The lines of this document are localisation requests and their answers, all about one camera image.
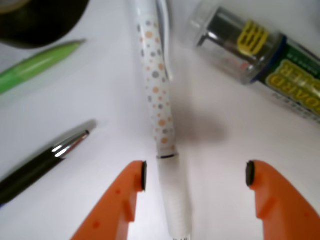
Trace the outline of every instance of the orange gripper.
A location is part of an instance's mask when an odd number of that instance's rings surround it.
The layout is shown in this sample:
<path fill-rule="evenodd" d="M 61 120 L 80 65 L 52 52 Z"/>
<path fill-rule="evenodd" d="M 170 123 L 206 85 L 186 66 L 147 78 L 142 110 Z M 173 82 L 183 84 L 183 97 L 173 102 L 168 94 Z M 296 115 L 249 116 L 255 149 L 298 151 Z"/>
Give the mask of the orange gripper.
<path fill-rule="evenodd" d="M 126 240 L 138 192 L 146 189 L 147 163 L 134 161 L 117 177 L 72 240 Z"/>
<path fill-rule="evenodd" d="M 255 191 L 256 216 L 264 240 L 320 240 L 320 218 L 313 207 L 276 169 L 250 161 L 246 183 Z"/>

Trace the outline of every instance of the pen grip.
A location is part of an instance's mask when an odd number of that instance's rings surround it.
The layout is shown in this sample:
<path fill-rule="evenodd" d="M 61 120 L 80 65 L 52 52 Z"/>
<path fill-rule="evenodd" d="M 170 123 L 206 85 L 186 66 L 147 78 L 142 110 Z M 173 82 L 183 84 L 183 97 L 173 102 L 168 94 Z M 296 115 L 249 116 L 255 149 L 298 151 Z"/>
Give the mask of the pen grip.
<path fill-rule="evenodd" d="M 62 161 L 49 149 L 16 170 L 0 182 L 0 204 L 10 202 Z"/>
<path fill-rule="evenodd" d="M 187 175 L 179 156 L 158 158 L 159 180 L 170 236 L 188 240 L 192 234 L 192 207 Z"/>

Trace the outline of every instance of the pen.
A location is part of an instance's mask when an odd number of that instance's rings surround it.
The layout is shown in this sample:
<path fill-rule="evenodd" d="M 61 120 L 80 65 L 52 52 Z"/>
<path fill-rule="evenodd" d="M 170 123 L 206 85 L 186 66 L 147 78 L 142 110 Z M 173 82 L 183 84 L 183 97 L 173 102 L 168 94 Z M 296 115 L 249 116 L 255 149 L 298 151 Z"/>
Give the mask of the pen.
<path fill-rule="evenodd" d="M 72 41 L 41 52 L 0 73 L 0 94 L 26 82 L 61 62 L 78 49 L 83 40 Z"/>
<path fill-rule="evenodd" d="M 0 182 L 0 207 L 38 181 L 89 136 L 81 131 L 53 145 Z"/>
<path fill-rule="evenodd" d="M 187 240 L 192 233 L 191 200 L 187 189 L 187 176 L 176 147 L 176 133 L 169 97 L 172 78 L 169 68 L 169 18 L 167 3 L 159 1 L 162 13 L 161 38 L 156 0 L 135 0 L 138 38 L 147 92 L 149 114 L 157 148 L 159 181 L 169 234 L 175 240 Z"/>

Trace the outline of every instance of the green label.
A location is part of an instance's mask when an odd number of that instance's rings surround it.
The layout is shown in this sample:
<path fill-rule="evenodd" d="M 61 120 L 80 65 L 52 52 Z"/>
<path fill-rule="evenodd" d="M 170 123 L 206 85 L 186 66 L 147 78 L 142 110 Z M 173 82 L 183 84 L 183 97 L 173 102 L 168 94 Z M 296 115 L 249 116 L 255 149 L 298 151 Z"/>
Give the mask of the green label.
<path fill-rule="evenodd" d="M 303 47 L 288 40 L 259 81 L 320 117 L 320 60 Z"/>

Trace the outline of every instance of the gray dot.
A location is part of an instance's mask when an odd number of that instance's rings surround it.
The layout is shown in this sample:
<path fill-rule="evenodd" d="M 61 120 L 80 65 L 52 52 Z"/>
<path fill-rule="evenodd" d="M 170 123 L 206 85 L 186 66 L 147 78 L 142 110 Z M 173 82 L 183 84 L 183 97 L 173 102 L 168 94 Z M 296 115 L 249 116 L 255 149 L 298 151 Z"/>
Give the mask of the gray dot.
<path fill-rule="evenodd" d="M 154 77 L 155 79 L 157 79 L 159 77 L 159 73 L 157 71 L 154 71 L 152 73 L 152 77 Z"/>

